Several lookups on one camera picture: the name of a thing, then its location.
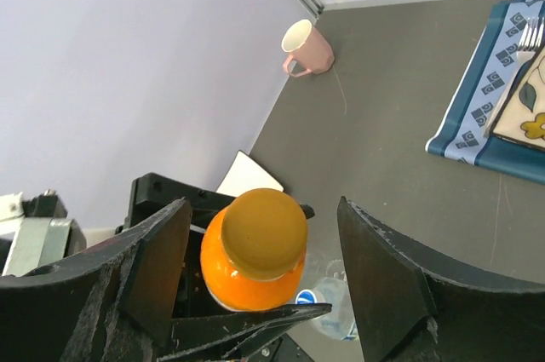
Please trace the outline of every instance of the leaf design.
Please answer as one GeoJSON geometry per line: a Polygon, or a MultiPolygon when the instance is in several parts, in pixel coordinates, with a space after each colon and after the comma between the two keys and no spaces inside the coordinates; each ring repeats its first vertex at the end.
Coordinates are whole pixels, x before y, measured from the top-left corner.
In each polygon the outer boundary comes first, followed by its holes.
{"type": "Polygon", "coordinates": [[[536,89],[530,83],[525,83],[519,92],[520,102],[522,102],[523,105],[530,110],[530,112],[534,112],[536,98],[536,89]]]}

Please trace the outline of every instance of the silver fork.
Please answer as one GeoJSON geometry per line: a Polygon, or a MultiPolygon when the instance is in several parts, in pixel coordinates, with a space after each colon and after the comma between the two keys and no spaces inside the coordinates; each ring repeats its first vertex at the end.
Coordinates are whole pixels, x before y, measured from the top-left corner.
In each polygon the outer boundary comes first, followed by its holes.
{"type": "Polygon", "coordinates": [[[485,136],[490,135],[490,129],[492,123],[496,120],[497,114],[502,109],[502,105],[505,103],[508,98],[509,93],[511,92],[511,87],[513,86],[513,81],[515,77],[519,74],[520,68],[534,56],[536,51],[542,45],[543,42],[543,30],[545,30],[545,18],[536,17],[529,19],[526,22],[525,29],[522,31],[522,36],[520,36],[519,44],[517,45],[517,51],[515,53],[515,58],[517,61],[517,66],[514,70],[514,74],[509,80],[508,84],[503,90],[502,96],[497,102],[496,106],[492,110],[490,118],[486,121],[485,126],[485,136]]]}

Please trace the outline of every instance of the cloth napkin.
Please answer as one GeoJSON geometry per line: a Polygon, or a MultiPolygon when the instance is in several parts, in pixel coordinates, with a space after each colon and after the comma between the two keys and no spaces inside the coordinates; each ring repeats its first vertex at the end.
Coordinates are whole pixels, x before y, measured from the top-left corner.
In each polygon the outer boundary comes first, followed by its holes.
{"type": "Polygon", "coordinates": [[[537,16],[545,16],[545,0],[509,0],[492,8],[427,152],[545,184],[545,152],[485,137],[486,121],[515,74],[515,51],[526,20],[537,16]]]}

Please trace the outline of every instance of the yellow flower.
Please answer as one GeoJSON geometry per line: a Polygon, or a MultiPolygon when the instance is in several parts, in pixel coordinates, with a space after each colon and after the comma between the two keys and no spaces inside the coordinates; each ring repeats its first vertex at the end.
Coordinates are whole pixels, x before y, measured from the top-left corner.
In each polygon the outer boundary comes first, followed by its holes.
{"type": "Polygon", "coordinates": [[[545,112],[540,112],[536,115],[536,120],[524,122],[520,125],[520,128],[525,132],[528,139],[543,138],[545,140],[543,125],[545,125],[545,112]]]}

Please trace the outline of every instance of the pink mug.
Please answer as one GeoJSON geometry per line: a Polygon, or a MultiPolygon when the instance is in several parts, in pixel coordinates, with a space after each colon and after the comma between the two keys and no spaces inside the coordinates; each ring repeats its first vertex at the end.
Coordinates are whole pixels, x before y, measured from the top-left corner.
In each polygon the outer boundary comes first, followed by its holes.
{"type": "Polygon", "coordinates": [[[328,71],[333,65],[335,56],[324,36],[313,26],[310,20],[297,21],[282,38],[282,50],[288,53],[288,58],[282,67],[291,77],[320,74],[328,71]],[[305,71],[294,74],[290,63],[296,61],[305,67],[305,71]]]}

